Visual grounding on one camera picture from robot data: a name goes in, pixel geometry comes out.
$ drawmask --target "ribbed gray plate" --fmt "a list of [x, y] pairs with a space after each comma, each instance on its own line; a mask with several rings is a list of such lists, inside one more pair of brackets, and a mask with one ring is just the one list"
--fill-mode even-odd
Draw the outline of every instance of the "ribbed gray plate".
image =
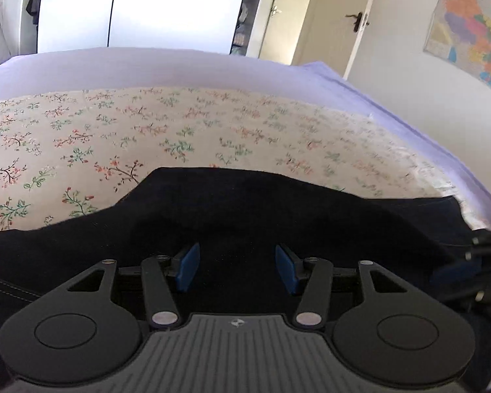
[[[432, 393], [464, 393], [456, 383]], [[398, 393], [344, 368], [326, 341], [281, 316], [194, 315], [185, 327], [153, 333], [118, 373], [87, 386], [23, 381], [7, 393]]]

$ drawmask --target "wardrobe door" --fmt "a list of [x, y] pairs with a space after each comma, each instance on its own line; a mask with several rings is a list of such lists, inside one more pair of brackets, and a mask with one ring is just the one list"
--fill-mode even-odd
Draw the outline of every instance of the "wardrobe door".
[[38, 53], [106, 47], [113, 0], [41, 0]]
[[242, 0], [114, 0], [110, 47], [229, 54]]

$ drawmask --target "logo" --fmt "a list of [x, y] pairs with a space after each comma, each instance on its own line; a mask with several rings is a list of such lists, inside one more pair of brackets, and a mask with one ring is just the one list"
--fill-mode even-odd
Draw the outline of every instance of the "logo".
[[231, 322], [229, 322], [231, 325], [234, 327], [240, 328], [242, 325], [245, 325], [247, 322], [243, 321], [241, 319], [233, 319]]

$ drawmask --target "blue finger pad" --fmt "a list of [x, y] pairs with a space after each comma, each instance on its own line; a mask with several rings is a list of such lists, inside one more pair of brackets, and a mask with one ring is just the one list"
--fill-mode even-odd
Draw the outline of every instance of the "blue finger pad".
[[176, 275], [176, 290], [186, 292], [195, 277], [200, 264], [200, 244], [195, 244], [187, 252], [180, 263], [178, 275]]
[[436, 286], [466, 281], [475, 277], [481, 270], [481, 258], [474, 258], [470, 261], [459, 260], [433, 270], [429, 283]]
[[281, 246], [275, 248], [276, 269], [290, 294], [296, 294], [299, 280], [296, 279], [295, 265]]

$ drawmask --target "bed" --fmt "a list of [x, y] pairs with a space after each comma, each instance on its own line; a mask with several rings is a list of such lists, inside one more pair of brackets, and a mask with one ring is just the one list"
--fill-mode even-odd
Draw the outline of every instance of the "bed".
[[361, 197], [491, 194], [456, 157], [322, 63], [93, 48], [0, 65], [0, 230], [113, 205], [159, 166], [284, 174]]

